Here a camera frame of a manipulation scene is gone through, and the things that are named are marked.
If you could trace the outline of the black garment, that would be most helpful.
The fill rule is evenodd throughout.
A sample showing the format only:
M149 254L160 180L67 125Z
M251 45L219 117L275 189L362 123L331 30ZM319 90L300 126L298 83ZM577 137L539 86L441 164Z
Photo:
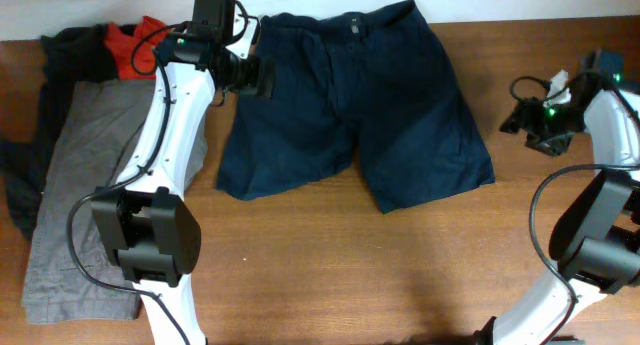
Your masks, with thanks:
M46 62L39 87L36 131L28 142L1 138L1 175L8 213L23 238L31 240L54 146L66 121L74 86L79 81L119 79L115 50L108 37L130 36L133 24L72 27L40 38Z

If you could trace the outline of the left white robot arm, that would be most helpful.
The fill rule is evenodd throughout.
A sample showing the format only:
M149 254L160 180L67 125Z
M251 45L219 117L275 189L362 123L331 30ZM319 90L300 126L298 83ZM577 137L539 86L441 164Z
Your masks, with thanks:
M259 21L238 0L195 0L191 20L153 49L156 84L134 152L91 199L106 256L141 296L157 344L204 344L192 273L201 229L184 203L187 168L217 92L268 98L275 65L250 54Z

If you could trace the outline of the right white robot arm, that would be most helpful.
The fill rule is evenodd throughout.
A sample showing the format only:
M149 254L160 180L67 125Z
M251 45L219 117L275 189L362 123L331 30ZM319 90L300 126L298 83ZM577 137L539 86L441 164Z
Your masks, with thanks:
M540 84L543 98L516 99L501 132L526 133L528 148L548 156L568 150L578 133L590 136L594 160L562 168L536 189L528 228L544 273L510 310L471 336L473 344L572 344L559 331L592 304L639 284L639 233L616 226L621 214L639 221L639 84L622 76L621 54L598 49L579 73L565 71ZM549 247L536 232L545 188L562 175L593 171L594 178L557 221Z

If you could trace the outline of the red garment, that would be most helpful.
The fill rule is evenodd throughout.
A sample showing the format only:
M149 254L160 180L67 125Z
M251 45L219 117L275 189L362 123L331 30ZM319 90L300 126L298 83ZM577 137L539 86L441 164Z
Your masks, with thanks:
M110 22L104 45L112 53L120 80L154 79L155 58L152 48L168 33L166 24L144 16L134 25L117 26Z

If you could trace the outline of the grey folded shorts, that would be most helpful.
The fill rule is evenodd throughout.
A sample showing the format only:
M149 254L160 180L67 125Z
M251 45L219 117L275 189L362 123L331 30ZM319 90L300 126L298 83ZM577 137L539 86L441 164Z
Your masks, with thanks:
M68 320L133 320L139 297L88 282L70 258L66 236L95 278L125 286L107 260L89 205L74 204L115 183L137 144L149 111L152 80L78 82L55 142L31 241L22 305L31 324Z

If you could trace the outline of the navy blue shorts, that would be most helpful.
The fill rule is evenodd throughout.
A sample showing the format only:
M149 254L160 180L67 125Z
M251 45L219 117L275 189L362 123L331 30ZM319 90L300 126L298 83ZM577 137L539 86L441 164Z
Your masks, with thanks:
M253 200L358 162L388 213L490 184L490 154L450 59L412 0L261 21L270 97L239 98L216 186Z

